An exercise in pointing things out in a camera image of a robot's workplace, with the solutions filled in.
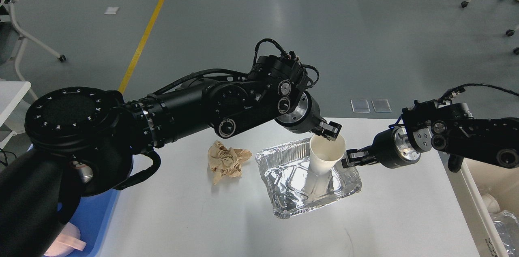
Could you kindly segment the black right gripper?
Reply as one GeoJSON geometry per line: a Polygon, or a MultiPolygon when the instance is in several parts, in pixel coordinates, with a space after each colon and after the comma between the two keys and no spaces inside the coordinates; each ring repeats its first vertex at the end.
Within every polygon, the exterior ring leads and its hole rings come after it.
{"type": "Polygon", "coordinates": [[[357,166],[370,166],[381,163],[389,169],[400,168],[417,163],[421,153],[410,144],[403,126],[397,126],[378,133],[370,148],[349,149],[341,160],[344,169],[357,166]]]}

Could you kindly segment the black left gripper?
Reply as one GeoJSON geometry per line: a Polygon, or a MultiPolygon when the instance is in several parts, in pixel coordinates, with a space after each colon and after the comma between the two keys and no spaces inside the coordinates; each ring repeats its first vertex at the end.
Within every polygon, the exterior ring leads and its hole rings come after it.
{"type": "Polygon", "coordinates": [[[275,118],[275,122],[292,133],[313,133],[329,141],[336,141],[342,128],[337,122],[325,122],[319,104],[308,91],[303,92],[291,113],[275,118]]]}

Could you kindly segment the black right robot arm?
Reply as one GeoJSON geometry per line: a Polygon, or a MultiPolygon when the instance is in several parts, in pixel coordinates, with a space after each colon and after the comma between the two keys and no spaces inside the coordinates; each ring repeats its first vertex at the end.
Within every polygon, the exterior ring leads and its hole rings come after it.
{"type": "Polygon", "coordinates": [[[389,169],[417,163],[430,150],[449,155],[447,167],[459,172],[464,159],[506,169],[519,165],[518,118],[476,119],[465,103],[453,103],[467,87],[480,86],[518,96],[517,92],[483,83],[462,84],[438,99],[414,101],[402,109],[387,130],[378,133],[370,146],[350,149],[341,160],[343,168],[380,163],[389,169]]]}

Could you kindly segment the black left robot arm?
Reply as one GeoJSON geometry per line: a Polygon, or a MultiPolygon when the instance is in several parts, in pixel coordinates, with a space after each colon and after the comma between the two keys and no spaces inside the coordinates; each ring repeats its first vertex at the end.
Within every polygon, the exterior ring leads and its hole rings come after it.
{"type": "Polygon", "coordinates": [[[213,128],[226,139],[271,120],[292,133],[335,141],[308,92],[311,65],[274,39],[279,56],[255,55],[247,73],[194,72],[139,100],[69,87],[36,100],[25,117],[32,149],[1,172],[2,257],[41,257],[83,197],[139,184],[161,166],[156,149],[213,128]]]}

